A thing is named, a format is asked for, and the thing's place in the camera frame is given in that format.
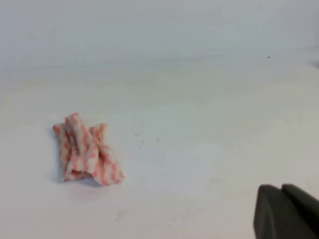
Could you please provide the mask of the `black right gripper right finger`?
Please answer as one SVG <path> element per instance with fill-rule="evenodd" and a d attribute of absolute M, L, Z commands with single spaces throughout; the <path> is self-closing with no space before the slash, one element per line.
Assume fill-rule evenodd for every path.
<path fill-rule="evenodd" d="M 283 184 L 282 191 L 290 198 L 297 209 L 307 214 L 319 213 L 319 201 L 306 191 L 293 184 Z"/>

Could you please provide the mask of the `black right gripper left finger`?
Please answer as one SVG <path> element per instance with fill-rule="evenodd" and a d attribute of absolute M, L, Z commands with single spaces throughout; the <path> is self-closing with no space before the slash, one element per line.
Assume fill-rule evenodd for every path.
<path fill-rule="evenodd" d="M 258 188 L 253 227 L 257 239 L 317 239 L 319 214 L 299 211 L 282 187 L 263 184 Z"/>

